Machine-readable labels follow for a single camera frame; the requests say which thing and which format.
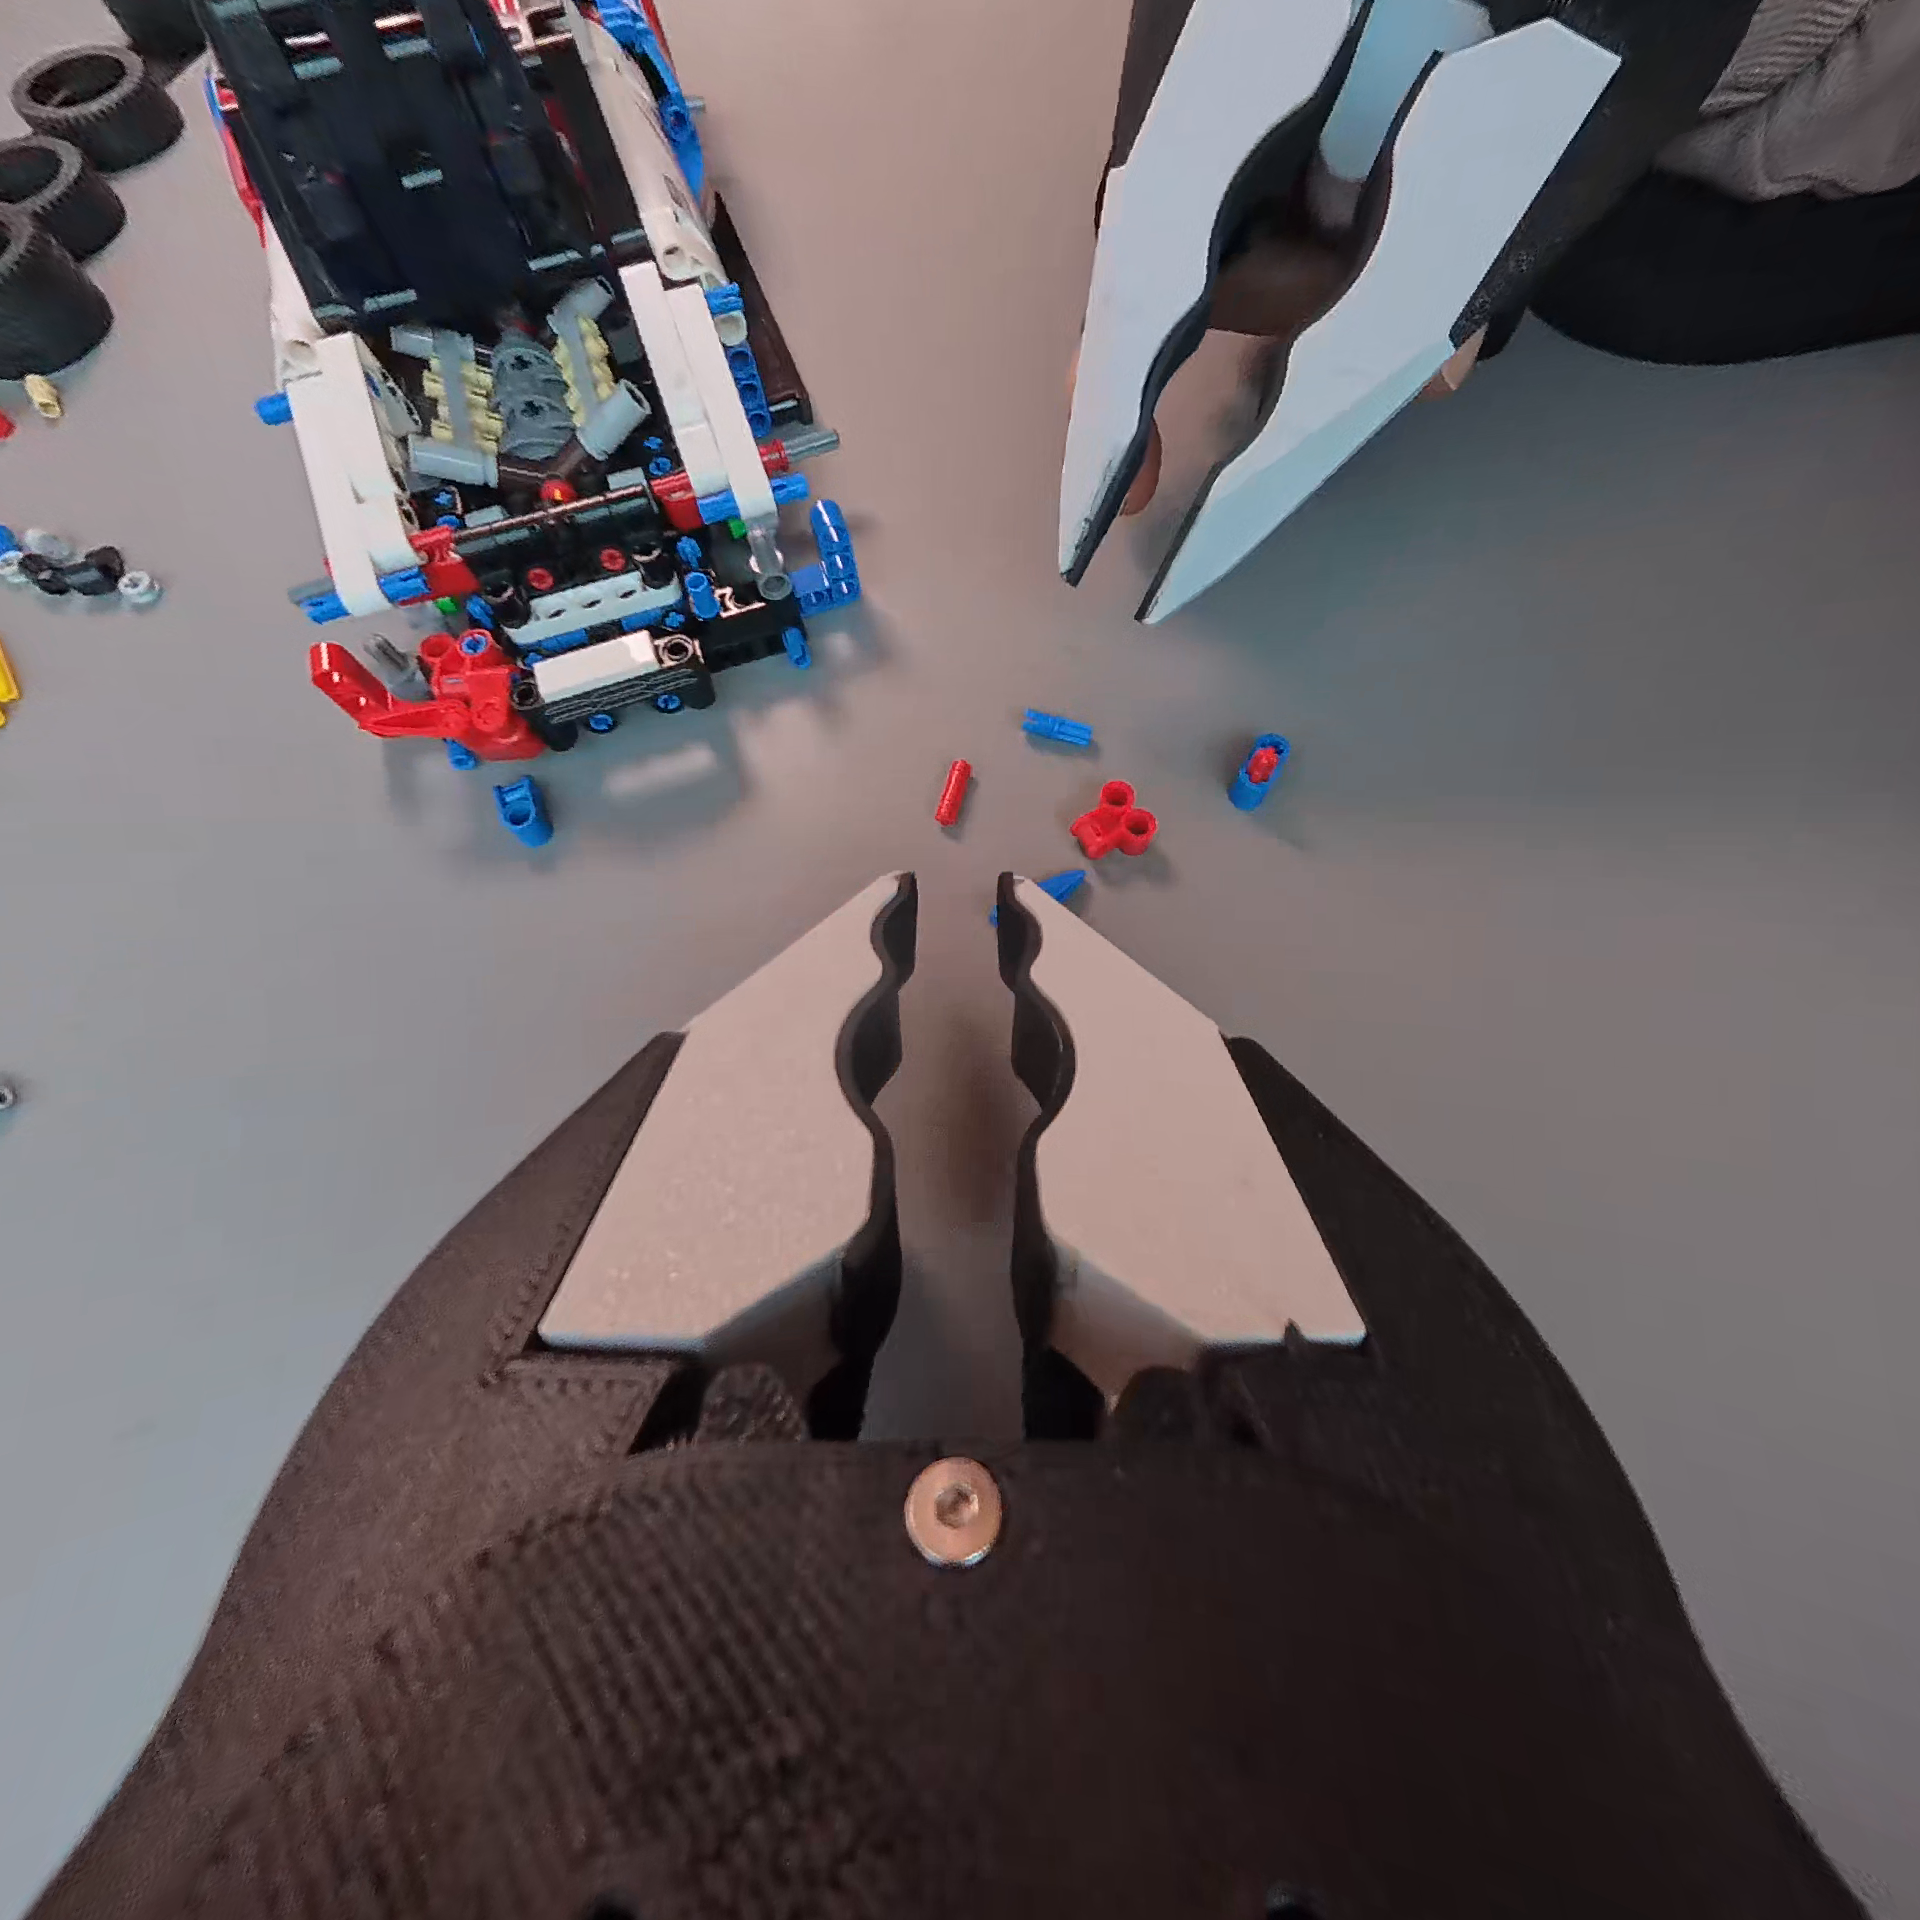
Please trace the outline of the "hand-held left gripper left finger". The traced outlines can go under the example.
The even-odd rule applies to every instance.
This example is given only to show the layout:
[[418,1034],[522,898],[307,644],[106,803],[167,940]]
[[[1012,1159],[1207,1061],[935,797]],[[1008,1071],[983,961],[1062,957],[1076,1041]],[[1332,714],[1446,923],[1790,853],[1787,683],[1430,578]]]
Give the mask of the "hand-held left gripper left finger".
[[878,875],[678,1034],[536,1325],[558,1354],[759,1362],[862,1410],[902,1279],[878,1093],[919,884]]

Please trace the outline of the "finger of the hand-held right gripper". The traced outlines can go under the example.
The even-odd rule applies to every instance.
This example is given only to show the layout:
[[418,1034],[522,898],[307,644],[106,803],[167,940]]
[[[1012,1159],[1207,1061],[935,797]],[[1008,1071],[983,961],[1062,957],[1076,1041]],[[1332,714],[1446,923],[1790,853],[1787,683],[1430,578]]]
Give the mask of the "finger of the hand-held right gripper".
[[1372,10],[1131,4],[1062,449],[1064,582],[1120,517],[1159,399],[1210,326],[1223,255],[1306,169]]
[[1448,362],[1454,326],[1615,68],[1543,19],[1422,74],[1384,145],[1372,247],[1294,340],[1258,431],[1194,501],[1142,625],[1232,572]]

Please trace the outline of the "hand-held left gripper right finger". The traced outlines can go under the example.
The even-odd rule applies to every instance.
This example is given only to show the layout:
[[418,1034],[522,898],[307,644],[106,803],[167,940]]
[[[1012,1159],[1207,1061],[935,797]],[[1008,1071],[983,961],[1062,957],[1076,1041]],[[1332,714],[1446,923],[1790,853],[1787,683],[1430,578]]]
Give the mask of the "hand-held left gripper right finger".
[[1110,1409],[1140,1373],[1367,1338],[1221,1027],[1042,886],[999,875],[1012,1065],[1037,1111],[1015,1163],[1026,1397]]

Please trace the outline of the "person's right forearm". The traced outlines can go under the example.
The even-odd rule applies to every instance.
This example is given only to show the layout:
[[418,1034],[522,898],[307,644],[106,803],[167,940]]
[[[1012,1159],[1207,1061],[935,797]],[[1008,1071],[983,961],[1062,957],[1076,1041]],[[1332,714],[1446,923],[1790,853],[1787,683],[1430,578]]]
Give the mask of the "person's right forearm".
[[1655,169],[1732,202],[1874,196],[1917,179],[1917,4],[1762,2]]

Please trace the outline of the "grey desk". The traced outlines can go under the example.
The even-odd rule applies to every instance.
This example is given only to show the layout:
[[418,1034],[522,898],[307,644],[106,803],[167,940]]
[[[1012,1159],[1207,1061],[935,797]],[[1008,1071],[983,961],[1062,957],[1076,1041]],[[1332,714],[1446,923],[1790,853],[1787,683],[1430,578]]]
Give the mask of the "grey desk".
[[[1915,343],[1642,367],[1524,324],[1207,598],[1167,511],[1056,570],[1125,4],[661,4],[842,449],[862,602],[812,669],[493,775],[308,685],[322,574],[198,70],[118,179],[109,343],[19,399],[4,523],[156,607],[4,587],[4,1916],[148,1740],[277,1468],[442,1234],[654,1034],[919,875],[878,1436],[1016,1436],[997,1213],[1028,1105],[997,874],[1102,778],[1087,923],[1260,1041],[1546,1332],[1744,1724],[1915,1916]],[[1093,726],[1075,753],[1026,707]],[[1292,753],[1236,812],[1260,733]],[[973,765],[957,828],[932,809]]]

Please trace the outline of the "person's right hand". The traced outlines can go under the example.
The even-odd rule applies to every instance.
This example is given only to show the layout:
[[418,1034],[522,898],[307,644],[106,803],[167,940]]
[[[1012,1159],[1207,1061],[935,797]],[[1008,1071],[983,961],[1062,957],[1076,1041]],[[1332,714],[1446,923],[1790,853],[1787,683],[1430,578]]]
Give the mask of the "person's right hand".
[[[1221,267],[1210,308],[1210,332],[1240,346],[1240,385],[1262,398],[1287,370],[1295,338],[1330,310],[1348,279],[1348,259],[1307,230],[1258,225],[1255,235]],[[1460,390],[1482,362],[1490,329],[1482,326],[1422,386],[1422,399],[1442,399]],[[1138,471],[1120,502],[1120,517],[1138,517],[1162,487],[1164,435],[1159,421],[1148,431]]]

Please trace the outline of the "black printed toy box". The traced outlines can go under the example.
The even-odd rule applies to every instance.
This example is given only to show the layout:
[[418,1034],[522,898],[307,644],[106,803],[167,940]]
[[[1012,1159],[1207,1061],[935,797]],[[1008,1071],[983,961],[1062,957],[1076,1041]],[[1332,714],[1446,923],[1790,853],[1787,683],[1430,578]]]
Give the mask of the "black printed toy box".
[[748,348],[754,354],[759,385],[766,390],[772,430],[781,435],[786,427],[814,426],[812,398],[799,363],[788,350],[772,302],[735,230],[730,202],[718,190],[711,196],[711,238],[726,267],[726,276],[740,293]]

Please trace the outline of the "toy brick car model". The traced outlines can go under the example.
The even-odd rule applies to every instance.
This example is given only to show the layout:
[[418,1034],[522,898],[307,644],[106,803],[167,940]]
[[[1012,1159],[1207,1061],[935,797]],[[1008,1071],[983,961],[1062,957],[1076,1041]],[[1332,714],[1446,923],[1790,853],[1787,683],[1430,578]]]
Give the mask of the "toy brick car model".
[[196,4],[320,527],[311,683],[359,732],[523,763],[812,665],[860,597],[778,435],[655,4]]

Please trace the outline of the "black toy tire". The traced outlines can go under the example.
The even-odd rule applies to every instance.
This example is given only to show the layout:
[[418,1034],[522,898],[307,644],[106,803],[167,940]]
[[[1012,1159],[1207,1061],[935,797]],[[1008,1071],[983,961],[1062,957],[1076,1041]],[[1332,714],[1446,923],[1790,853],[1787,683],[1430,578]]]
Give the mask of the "black toy tire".
[[111,307],[23,207],[2,205],[2,380],[52,377],[111,334]]
[[146,65],[176,74],[207,47],[194,2],[106,0],[103,7]]
[[32,218],[78,262],[103,254],[128,225],[108,175],[78,146],[46,132],[2,142],[2,204]]
[[186,122],[146,59],[126,43],[83,43],[23,67],[10,87],[20,122],[78,148],[106,175],[179,145]]

